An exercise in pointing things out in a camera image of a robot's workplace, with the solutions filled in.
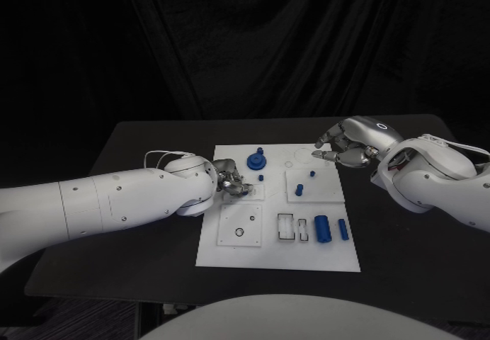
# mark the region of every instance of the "blue object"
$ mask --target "blue object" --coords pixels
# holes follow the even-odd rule
[[[302,184],[298,184],[298,187],[295,188],[295,195],[297,196],[302,195]]]
[[[331,241],[330,225],[327,216],[320,215],[314,217],[314,228],[317,230],[317,240],[320,243]]]
[[[262,168],[265,167],[265,163],[266,163],[266,159],[263,157],[263,150],[259,147],[256,149],[256,153],[252,154],[248,158],[246,158],[246,166],[252,169],[252,170],[262,170]]]
[[[338,220],[338,229],[340,229],[340,236],[344,241],[349,240],[349,233],[347,233],[347,227],[344,226],[344,220]]]

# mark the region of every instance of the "black backdrop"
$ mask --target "black backdrop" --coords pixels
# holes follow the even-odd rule
[[[85,176],[122,120],[434,113],[490,149],[488,0],[3,2],[0,188]]]

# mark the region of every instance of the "white platform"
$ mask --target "white platform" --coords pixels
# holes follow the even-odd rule
[[[246,158],[255,153],[258,147],[263,149],[263,156],[268,160],[262,170],[253,171],[246,166]],[[199,242],[196,266],[206,267],[233,267],[233,268],[269,268],[295,269],[310,271],[350,271],[360,272],[359,260],[354,248],[354,238],[351,235],[349,217],[344,209],[340,180],[334,164],[314,159],[310,154],[314,151],[311,144],[271,144],[271,145],[217,145],[214,148],[214,159],[230,158],[236,162],[239,174],[243,176],[243,183],[263,186],[256,192],[256,198],[236,200],[220,192],[214,197],[214,205],[204,212],[202,223],[202,238]],[[285,172],[289,177],[288,187],[297,185],[304,171],[302,198],[298,202],[288,202],[288,188]],[[263,175],[263,181],[258,181],[258,175]],[[324,197],[318,198],[320,189],[327,190]],[[251,228],[251,216],[248,214],[232,214],[236,216],[233,223],[219,225],[222,205],[252,205],[261,206],[261,246],[245,245],[245,235],[256,232]],[[278,214],[294,215],[295,240],[284,242],[278,239]],[[330,221],[331,242],[318,243],[314,229],[314,217],[325,215]],[[349,241],[341,240],[337,220],[344,219],[349,230]],[[298,219],[305,219],[305,230],[308,241],[300,241]],[[243,235],[233,240],[233,233],[238,228],[243,228]],[[227,234],[235,242],[229,246],[220,246],[219,233]]]

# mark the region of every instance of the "table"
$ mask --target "table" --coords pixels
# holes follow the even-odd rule
[[[454,139],[434,115],[379,116],[405,138]],[[141,168],[148,150],[212,158],[214,145],[314,143],[340,117],[118,124],[91,175]],[[408,212],[369,182],[367,169],[337,167],[361,273],[194,267],[202,217],[50,247],[27,295],[206,305],[256,294],[304,294],[364,303],[408,316],[490,322],[490,233],[441,210]]]

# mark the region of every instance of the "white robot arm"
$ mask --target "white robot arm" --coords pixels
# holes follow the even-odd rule
[[[26,255],[70,239],[168,217],[197,216],[214,192],[245,195],[235,161],[181,154],[164,170],[138,169],[0,189],[0,273]]]
[[[438,207],[461,223],[490,232],[490,163],[472,165],[449,146],[488,152],[431,135],[403,140],[392,127],[361,116],[343,120],[315,147],[328,141],[343,152],[317,150],[312,156],[354,168],[377,159],[370,181],[403,208],[423,213]]]

